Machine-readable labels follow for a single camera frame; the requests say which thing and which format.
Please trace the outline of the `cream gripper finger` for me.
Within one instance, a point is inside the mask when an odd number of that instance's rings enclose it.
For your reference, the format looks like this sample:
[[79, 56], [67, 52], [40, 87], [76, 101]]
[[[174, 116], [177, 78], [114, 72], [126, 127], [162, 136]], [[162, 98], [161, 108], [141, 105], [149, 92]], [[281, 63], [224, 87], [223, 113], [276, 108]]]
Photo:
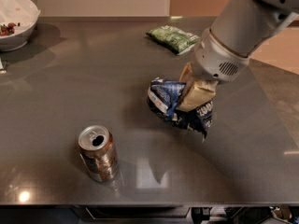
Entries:
[[186, 63], [181, 74], [180, 74], [180, 78], [179, 81], [180, 82], [187, 82], [189, 77], [193, 74], [193, 70], [192, 70], [192, 64], [191, 63]]
[[189, 112], [210, 101], [216, 95], [218, 81], [191, 77], [178, 100], [177, 110]]

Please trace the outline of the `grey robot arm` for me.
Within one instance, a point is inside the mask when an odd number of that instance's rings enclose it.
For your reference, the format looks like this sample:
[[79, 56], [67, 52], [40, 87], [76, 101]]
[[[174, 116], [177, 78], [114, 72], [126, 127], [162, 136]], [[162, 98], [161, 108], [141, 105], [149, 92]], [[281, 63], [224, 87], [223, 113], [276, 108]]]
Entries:
[[298, 14], [299, 0], [230, 0], [194, 46], [177, 109], [189, 112], [211, 100], [219, 84], [234, 80], [251, 54]]

